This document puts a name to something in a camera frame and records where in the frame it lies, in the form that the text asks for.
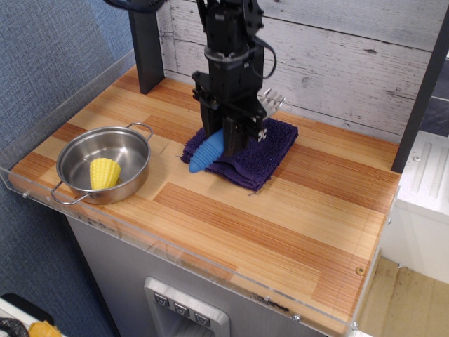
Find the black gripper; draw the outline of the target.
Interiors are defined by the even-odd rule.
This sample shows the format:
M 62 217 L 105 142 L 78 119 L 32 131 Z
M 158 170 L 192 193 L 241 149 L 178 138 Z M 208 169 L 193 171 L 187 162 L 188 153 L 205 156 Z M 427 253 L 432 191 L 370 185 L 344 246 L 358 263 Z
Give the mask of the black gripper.
M 223 128 L 224 155 L 245 150 L 257 138 L 265 113 L 257 99 L 262 88 L 264 48 L 244 46 L 225 54 L 205 47 L 209 73 L 196 71 L 194 98 L 200 102 L 206 136 Z

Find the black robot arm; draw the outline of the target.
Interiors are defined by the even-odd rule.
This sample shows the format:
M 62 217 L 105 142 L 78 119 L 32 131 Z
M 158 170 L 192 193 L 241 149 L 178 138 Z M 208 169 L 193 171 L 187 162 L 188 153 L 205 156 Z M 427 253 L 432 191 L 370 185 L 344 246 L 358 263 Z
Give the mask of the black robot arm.
M 108 1 L 128 11 L 138 79 L 142 93 L 163 78 L 161 50 L 150 48 L 149 34 L 157 30 L 155 13 L 163 1 Z M 207 43 L 208 72 L 195 71 L 194 98 L 210 138 L 223 132 L 224 155 L 247 148 L 250 139 L 261 140 L 262 122 L 268 116 L 257 95 L 266 79 L 264 52 L 270 45 L 257 37 L 263 27 L 263 10 L 256 1 L 198 1 L 197 8 Z

